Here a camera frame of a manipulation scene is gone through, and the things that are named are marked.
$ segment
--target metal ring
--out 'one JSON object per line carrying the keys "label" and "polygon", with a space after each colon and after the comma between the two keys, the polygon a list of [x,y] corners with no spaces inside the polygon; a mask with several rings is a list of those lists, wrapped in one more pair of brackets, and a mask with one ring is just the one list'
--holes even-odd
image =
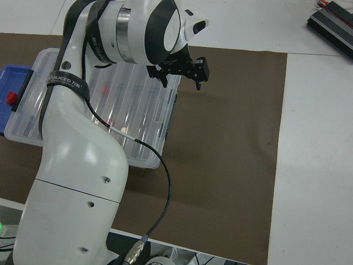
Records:
{"label": "metal ring", "polygon": [[116,20],[116,42],[119,53],[125,62],[136,63],[132,58],[129,39],[127,37],[127,26],[130,19],[130,9],[121,7]]}

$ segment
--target transparent plastic organizer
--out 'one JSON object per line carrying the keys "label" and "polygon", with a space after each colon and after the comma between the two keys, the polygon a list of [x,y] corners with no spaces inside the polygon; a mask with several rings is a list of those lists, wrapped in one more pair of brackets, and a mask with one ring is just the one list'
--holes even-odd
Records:
{"label": "transparent plastic organizer", "polygon": [[[46,80],[54,68],[58,51],[46,49],[38,54],[32,67],[34,73],[19,107],[6,125],[6,138],[42,146],[39,114]],[[117,63],[104,69],[95,68],[88,84],[92,107],[105,121],[162,153],[179,82],[180,76],[168,76],[168,86],[163,88],[159,80],[149,78],[145,66]],[[92,122],[104,128],[88,108],[86,114]],[[131,166],[159,166],[157,156],[146,147],[112,131],[109,133],[120,143]]]}

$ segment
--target blue tray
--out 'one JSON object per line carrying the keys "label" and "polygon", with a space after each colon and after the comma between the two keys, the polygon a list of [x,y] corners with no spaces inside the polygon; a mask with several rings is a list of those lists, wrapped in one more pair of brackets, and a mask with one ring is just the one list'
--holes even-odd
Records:
{"label": "blue tray", "polygon": [[7,65],[0,71],[0,134],[2,135],[12,108],[6,104],[6,96],[10,91],[19,93],[29,70],[31,70],[29,66]]}

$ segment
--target brown mat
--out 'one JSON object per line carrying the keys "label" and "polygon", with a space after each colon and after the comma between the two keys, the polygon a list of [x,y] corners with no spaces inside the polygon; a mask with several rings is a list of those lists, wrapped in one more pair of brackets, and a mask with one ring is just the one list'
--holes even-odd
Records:
{"label": "brown mat", "polygon": [[[32,65],[61,37],[0,34],[0,67]],[[173,177],[170,210],[153,238],[250,264],[266,264],[286,54],[192,47],[209,83],[179,86],[163,157]],[[0,137],[0,197],[24,203],[40,148]],[[130,168],[113,227],[143,234],[159,216],[167,183]]]}

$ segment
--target white device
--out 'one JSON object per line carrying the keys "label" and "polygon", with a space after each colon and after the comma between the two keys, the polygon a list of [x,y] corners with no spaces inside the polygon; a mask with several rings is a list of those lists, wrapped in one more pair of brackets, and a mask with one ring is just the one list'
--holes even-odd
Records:
{"label": "white device", "polygon": [[[51,76],[56,83],[48,87],[42,108],[40,168],[6,264],[107,265],[117,257],[105,240],[125,189],[127,159],[119,143],[85,117],[79,79],[89,77],[94,66],[125,61],[162,65],[151,75],[162,80],[163,62],[181,51],[188,55],[187,41],[207,24],[200,12],[176,0],[73,4]],[[190,59],[187,67],[197,65],[199,71],[205,63],[200,61]]]}

